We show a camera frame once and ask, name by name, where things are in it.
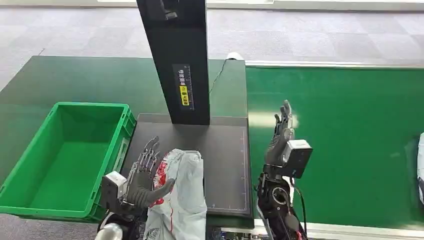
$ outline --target white plastic bag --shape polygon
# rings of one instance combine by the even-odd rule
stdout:
[[[173,189],[149,208],[143,240],[205,239],[208,208],[200,153],[180,149],[169,152],[156,171],[153,188],[168,179],[175,179]]]

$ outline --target cable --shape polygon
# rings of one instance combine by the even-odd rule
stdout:
[[[296,190],[296,192],[299,194],[300,196],[300,200],[302,202],[302,212],[303,212],[303,228],[304,228],[304,232],[305,232],[305,236],[306,239],[308,239],[308,230],[306,228],[306,209],[305,209],[305,201],[304,201],[304,196],[302,195],[302,192],[299,190],[299,188],[297,188],[295,186],[295,183],[293,182],[293,178],[290,177],[290,184],[293,186],[293,188]]]
[[[216,75],[215,80],[213,80],[213,82],[212,82],[212,87],[211,87],[211,88],[210,88],[210,90],[209,90],[209,94],[211,94],[212,90],[214,89],[215,82],[216,82],[216,81],[220,78],[221,74],[223,73],[223,71],[224,71],[224,66],[225,66],[225,64],[227,63],[227,60],[228,60],[228,59],[225,59],[225,60],[224,60],[224,63],[222,64],[222,68],[221,68],[221,70],[218,72],[218,75]]]

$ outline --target gray carpet floor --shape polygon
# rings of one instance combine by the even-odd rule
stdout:
[[[424,63],[424,14],[210,9],[208,54],[247,60]],[[33,55],[151,57],[136,8],[0,8],[0,90]],[[92,240],[96,225],[0,214],[0,240]]]

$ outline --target yellow label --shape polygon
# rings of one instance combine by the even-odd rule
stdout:
[[[183,106],[188,106],[189,104],[189,93],[187,92],[187,86],[179,86],[179,93],[181,94],[181,102]]]

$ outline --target black platform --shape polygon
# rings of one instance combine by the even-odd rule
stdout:
[[[172,124],[166,114],[138,115],[121,174],[130,168],[154,136],[159,151],[197,150],[203,157],[208,215],[253,217],[248,119],[212,117],[210,125]]]

